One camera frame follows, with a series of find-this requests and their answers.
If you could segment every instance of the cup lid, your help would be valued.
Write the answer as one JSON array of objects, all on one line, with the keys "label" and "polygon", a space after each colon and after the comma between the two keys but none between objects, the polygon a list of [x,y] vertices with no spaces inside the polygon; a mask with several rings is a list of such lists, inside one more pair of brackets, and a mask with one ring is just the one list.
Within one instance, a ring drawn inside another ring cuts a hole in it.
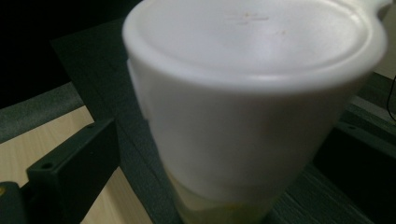
[{"label": "cup lid", "polygon": [[130,57],[164,74],[245,91],[346,83],[387,44],[374,13],[341,0],[145,0],[123,37]]}]

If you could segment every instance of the translucent cup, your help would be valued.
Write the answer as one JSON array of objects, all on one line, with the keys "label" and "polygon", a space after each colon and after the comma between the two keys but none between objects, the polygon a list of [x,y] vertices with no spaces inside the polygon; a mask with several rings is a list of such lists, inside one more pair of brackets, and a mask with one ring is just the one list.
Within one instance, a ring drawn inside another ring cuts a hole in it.
[{"label": "translucent cup", "polygon": [[186,223],[257,223],[387,47],[389,0],[144,0],[122,37]]}]

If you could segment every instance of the dark background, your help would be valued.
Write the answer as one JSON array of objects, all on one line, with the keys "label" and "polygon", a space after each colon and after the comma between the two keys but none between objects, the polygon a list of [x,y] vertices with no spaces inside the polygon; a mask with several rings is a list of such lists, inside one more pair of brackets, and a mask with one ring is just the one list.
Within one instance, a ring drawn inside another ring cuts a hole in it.
[{"label": "dark background", "polygon": [[138,0],[2,0],[0,109],[70,81],[51,39],[125,17]]}]

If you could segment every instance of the yellow liquid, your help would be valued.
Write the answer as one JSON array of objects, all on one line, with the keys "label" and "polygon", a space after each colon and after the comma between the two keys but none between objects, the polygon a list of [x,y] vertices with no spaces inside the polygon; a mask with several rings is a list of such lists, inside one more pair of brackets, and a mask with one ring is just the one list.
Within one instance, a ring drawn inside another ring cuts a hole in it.
[{"label": "yellow liquid", "polygon": [[174,202],[185,224],[258,224],[277,197],[262,203],[220,203],[203,198],[182,186],[169,173]]}]

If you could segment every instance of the wooden desk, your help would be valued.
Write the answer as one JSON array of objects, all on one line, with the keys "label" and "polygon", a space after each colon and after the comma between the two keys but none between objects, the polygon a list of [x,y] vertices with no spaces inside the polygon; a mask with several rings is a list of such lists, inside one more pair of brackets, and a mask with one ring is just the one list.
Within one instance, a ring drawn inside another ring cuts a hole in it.
[{"label": "wooden desk", "polygon": [[[28,179],[25,170],[78,130],[93,122],[83,106],[0,145],[0,182]],[[152,223],[141,202],[118,168],[96,199],[83,224]]]}]

